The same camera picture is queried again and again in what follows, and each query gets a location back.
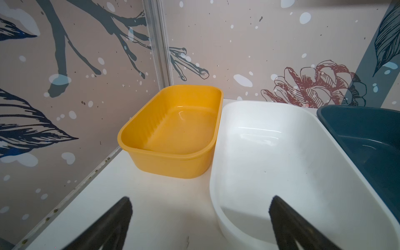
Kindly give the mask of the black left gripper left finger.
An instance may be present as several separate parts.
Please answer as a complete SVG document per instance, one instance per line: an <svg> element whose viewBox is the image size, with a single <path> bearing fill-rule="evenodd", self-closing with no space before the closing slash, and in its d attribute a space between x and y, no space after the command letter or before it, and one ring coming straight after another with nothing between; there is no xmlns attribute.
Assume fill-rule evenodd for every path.
<svg viewBox="0 0 400 250"><path fill-rule="evenodd" d="M94 224L64 247L66 250L121 250L123 249L131 217L132 204L121 198Z"/></svg>

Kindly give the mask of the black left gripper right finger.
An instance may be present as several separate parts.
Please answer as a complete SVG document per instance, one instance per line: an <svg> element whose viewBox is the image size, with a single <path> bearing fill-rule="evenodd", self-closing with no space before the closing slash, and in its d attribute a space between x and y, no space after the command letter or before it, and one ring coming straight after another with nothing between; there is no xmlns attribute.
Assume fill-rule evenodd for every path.
<svg viewBox="0 0 400 250"><path fill-rule="evenodd" d="M280 250L338 250L339 247L310 224L279 196L269 208L277 246Z"/></svg>

